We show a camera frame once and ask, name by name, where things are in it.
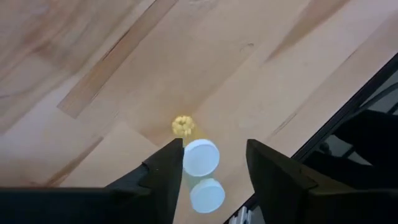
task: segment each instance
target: cable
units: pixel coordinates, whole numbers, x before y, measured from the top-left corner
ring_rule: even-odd
[[[349,115],[345,121],[349,121],[353,119],[355,116],[359,115],[363,111],[369,109],[373,104],[377,103],[379,100],[383,99],[388,94],[392,93],[394,90],[398,89],[398,83],[392,84],[387,87],[385,90],[381,91],[379,94],[371,98],[364,105],[360,106],[353,114]]]

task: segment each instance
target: white cap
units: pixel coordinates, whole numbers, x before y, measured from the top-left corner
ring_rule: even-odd
[[[193,177],[211,174],[218,166],[220,152],[211,141],[197,139],[185,147],[182,161],[185,172]]]
[[[223,204],[225,191],[217,180],[213,178],[204,179],[192,188],[190,198],[195,211],[210,213]]]

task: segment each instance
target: black metal frame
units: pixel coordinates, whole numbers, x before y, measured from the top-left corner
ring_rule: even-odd
[[[395,54],[385,66],[383,66],[349,101],[340,108],[293,156],[297,161],[304,161],[328,136],[330,136],[344,118],[351,114],[363,104],[384,82],[386,82],[396,71],[398,71],[398,54]],[[257,206],[254,194],[241,206],[253,209]],[[232,216],[236,216],[239,207],[226,221],[228,223]]]

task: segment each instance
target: yellow object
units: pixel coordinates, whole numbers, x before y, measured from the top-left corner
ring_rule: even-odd
[[[181,115],[172,122],[173,133],[183,139],[184,147],[196,139],[206,139],[190,116]]]

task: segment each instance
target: wooden floor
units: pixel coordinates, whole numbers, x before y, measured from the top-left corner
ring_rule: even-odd
[[[0,185],[102,187],[193,116],[220,149],[221,223],[253,193],[245,142],[293,155],[398,52],[396,0],[6,0]]]

